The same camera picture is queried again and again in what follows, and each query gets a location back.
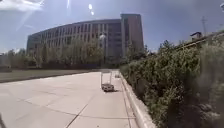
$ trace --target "lawn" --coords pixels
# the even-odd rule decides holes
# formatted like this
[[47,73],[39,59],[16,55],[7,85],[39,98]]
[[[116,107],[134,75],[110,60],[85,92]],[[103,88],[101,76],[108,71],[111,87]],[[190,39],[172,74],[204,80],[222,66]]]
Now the lawn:
[[0,72],[0,83],[90,72],[91,70],[13,70]]

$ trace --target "white structure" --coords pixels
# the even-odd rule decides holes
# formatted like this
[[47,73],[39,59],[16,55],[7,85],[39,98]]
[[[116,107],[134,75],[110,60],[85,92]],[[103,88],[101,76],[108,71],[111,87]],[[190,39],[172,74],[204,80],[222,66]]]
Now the white structure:
[[222,4],[220,5],[220,7],[221,7],[222,11],[224,12],[224,3],[222,3]]

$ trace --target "concrete pavement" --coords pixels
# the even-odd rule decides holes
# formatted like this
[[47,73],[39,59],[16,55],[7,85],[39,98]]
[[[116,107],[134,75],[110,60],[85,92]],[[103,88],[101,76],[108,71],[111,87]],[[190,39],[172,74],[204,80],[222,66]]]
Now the concrete pavement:
[[137,128],[115,74],[112,93],[101,90],[100,72],[2,83],[0,113],[7,128]]

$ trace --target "bush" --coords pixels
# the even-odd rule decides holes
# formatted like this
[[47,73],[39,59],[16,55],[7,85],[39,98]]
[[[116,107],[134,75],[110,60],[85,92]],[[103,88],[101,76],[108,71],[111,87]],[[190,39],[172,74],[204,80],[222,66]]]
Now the bush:
[[156,55],[121,68],[154,122],[159,128],[223,126],[224,86],[220,83],[224,80],[224,48],[174,51],[165,43]]

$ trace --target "curb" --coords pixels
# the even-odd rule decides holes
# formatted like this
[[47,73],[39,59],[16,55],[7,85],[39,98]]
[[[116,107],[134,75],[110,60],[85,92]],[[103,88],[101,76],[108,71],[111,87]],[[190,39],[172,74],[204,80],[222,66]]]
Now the curb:
[[145,104],[136,97],[136,95],[132,91],[131,86],[124,79],[123,75],[120,72],[119,74],[124,89],[127,92],[126,94],[130,101],[133,112],[136,116],[136,122],[139,128],[157,128],[156,125],[153,123],[152,118],[149,116],[148,109]]

